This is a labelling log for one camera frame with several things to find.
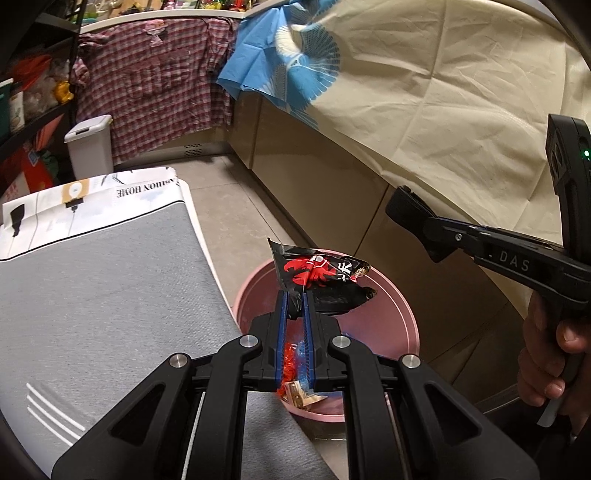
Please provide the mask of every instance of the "gray ironing board cover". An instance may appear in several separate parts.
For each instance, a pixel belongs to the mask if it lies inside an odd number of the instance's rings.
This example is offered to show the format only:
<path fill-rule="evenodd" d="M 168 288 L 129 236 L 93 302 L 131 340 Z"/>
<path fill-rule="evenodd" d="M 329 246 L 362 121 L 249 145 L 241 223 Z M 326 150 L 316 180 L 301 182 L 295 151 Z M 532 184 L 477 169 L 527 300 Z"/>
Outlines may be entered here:
<path fill-rule="evenodd" d="M 0 410 L 48 476 L 171 353 L 239 335 L 179 201 L 1 261 L 0 312 Z M 334 479 L 273 394 L 248 395 L 242 458 L 246 480 Z"/>

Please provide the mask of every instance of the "blue cloth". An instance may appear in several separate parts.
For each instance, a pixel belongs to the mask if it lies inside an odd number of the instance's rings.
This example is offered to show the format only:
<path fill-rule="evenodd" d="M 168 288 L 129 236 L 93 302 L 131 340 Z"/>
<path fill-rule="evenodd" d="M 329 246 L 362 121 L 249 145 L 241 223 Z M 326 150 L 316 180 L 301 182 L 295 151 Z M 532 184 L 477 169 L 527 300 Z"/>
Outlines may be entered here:
<path fill-rule="evenodd" d="M 275 106 L 317 128 L 306 108 L 335 82 L 340 70 L 338 45 L 319 20 L 338 1 L 291 1 L 244 20 L 218 84 L 234 98 L 241 90 L 261 92 Z"/>

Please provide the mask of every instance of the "pink checkered shirt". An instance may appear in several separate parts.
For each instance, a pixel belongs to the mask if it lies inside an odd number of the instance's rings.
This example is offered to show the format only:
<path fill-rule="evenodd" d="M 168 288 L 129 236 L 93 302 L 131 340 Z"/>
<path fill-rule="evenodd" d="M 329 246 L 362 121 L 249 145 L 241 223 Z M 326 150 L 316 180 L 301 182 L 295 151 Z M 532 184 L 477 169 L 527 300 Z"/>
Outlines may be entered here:
<path fill-rule="evenodd" d="M 238 22 L 165 20 L 161 41 L 144 30 L 146 23 L 80 35 L 72 74 L 76 120 L 113 116 L 115 164 L 232 121 L 232 98 L 215 81 L 233 52 Z"/>

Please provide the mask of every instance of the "human hand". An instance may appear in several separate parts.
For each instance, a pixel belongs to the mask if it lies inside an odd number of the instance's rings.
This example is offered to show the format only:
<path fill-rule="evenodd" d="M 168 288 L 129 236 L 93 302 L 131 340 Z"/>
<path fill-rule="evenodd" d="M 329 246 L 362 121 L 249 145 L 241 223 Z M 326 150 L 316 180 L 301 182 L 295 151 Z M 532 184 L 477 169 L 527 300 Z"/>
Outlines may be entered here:
<path fill-rule="evenodd" d="M 591 325 L 569 320 L 560 322 L 556 330 L 558 345 L 550 341 L 545 331 L 548 316 L 544 301 L 534 292 L 527 317 L 523 322 L 525 348 L 519 353 L 517 390 L 528 405 L 541 407 L 546 398 L 564 394 L 560 378 L 565 364 L 564 353 L 591 353 Z M 573 433 L 578 434 L 591 413 L 591 355 L 586 355 L 577 380 L 569 387 L 560 413 L 570 416 Z"/>

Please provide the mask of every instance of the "snack wrapper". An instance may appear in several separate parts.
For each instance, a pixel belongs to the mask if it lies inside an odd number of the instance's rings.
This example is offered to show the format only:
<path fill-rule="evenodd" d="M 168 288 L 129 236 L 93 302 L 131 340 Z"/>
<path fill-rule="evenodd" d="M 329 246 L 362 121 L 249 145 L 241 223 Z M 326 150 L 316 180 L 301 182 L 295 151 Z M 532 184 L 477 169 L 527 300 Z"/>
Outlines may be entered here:
<path fill-rule="evenodd" d="M 269 245 L 280 287 L 290 296 L 290 319 L 301 316 L 302 297 L 307 290 L 314 293 L 316 312 L 326 315 L 347 313 L 376 296 L 374 289 L 357 283 L 371 269 L 363 260 L 272 240 Z"/>

